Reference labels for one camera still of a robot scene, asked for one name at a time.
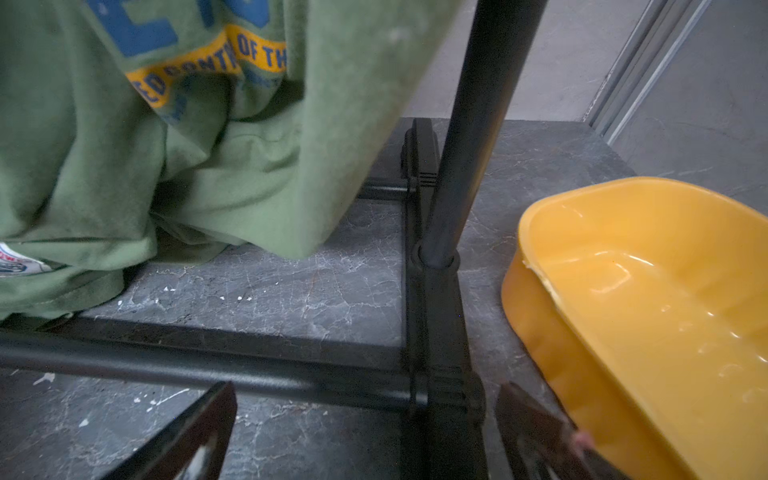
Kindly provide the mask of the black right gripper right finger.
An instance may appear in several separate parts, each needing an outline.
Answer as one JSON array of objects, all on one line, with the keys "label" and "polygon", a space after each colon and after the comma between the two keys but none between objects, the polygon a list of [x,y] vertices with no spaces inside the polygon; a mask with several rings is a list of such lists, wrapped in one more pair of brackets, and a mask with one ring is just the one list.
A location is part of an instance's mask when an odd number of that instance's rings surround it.
[{"label": "black right gripper right finger", "polygon": [[625,479],[591,435],[548,411],[519,385],[500,387],[495,418],[516,479]]}]

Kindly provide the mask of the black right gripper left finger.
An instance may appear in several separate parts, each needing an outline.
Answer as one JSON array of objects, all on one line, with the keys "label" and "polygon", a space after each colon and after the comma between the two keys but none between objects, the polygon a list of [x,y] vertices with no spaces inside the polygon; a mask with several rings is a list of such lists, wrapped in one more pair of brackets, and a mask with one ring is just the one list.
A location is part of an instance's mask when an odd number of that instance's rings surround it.
[{"label": "black right gripper left finger", "polygon": [[236,414],[234,385],[218,382],[105,477],[217,479]]}]

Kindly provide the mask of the green printed tank top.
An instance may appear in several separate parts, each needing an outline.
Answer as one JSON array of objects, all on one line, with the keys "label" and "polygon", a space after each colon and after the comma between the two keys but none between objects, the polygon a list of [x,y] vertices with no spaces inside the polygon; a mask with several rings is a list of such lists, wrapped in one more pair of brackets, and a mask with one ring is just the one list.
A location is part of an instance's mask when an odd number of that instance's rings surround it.
[{"label": "green printed tank top", "polygon": [[149,260],[314,253],[456,1],[5,1],[1,317],[119,295]]}]

